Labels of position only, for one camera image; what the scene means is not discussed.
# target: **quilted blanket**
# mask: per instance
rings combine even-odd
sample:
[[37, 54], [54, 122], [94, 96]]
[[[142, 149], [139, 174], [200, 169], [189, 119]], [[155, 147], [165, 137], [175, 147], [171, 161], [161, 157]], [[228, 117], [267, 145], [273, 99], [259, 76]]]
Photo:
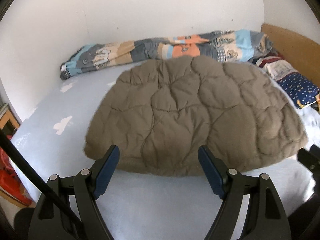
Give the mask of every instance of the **quilted blanket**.
[[266, 55], [271, 45], [272, 42], [264, 33], [248, 30], [86, 45], [61, 65], [60, 78], [64, 80], [105, 67], [183, 55], [205, 55], [219, 62], [247, 61]]
[[306, 143], [299, 116], [257, 67], [183, 56], [122, 73], [91, 121], [84, 151], [98, 159], [116, 144], [119, 169], [185, 176], [202, 174], [204, 144], [229, 168], [248, 171]]

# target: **white wall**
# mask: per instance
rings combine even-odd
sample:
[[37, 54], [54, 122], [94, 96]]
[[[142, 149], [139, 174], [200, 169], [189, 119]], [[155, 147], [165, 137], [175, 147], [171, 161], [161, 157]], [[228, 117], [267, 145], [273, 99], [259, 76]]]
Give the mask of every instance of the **white wall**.
[[86, 43], [260, 30], [263, 0], [15, 0], [0, 22], [0, 77], [24, 120]]
[[263, 0], [265, 23], [300, 33], [320, 44], [320, 24], [305, 0]]

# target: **black rod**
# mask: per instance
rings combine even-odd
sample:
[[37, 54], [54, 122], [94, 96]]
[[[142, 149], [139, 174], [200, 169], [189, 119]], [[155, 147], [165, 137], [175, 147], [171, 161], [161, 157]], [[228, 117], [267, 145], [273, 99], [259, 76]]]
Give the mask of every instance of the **black rod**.
[[76, 214], [60, 199], [60, 197], [43, 181], [38, 173], [30, 166], [25, 158], [20, 154], [12, 142], [0, 129], [0, 147], [6, 152], [10, 159], [17, 165], [25, 176], [35, 185], [47, 198], [65, 213], [77, 226], [82, 227], [81, 220]]

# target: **white sheet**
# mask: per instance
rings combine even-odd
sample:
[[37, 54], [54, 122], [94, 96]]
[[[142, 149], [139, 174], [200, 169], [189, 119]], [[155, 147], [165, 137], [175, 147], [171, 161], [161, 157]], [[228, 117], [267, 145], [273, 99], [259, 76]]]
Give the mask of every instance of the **white sheet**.
[[[21, 125], [12, 142], [45, 181], [51, 174], [72, 176], [92, 165], [93, 160], [83, 152], [90, 120], [119, 74], [132, 66], [65, 81]], [[319, 115], [310, 108], [298, 112], [311, 143], [319, 143], [313, 136], [320, 134]], [[32, 198], [38, 200], [40, 192], [17, 167], [15, 170]], [[269, 174], [275, 184], [287, 214], [310, 195], [310, 172], [294, 158], [245, 174], [258, 176], [262, 172]], [[232, 239], [241, 234], [247, 202], [245, 197]], [[115, 239], [187, 240], [206, 236], [221, 200], [212, 193], [205, 177], [167, 178], [116, 171], [97, 204]], [[74, 198], [71, 207], [77, 212]]]

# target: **wooden headboard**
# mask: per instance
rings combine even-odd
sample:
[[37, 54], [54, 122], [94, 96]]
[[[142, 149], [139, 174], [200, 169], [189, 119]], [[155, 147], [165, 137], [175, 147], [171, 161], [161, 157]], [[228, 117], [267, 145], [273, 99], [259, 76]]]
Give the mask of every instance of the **wooden headboard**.
[[320, 87], [320, 45], [301, 34], [287, 29], [262, 24], [266, 33], [284, 58], [302, 75]]

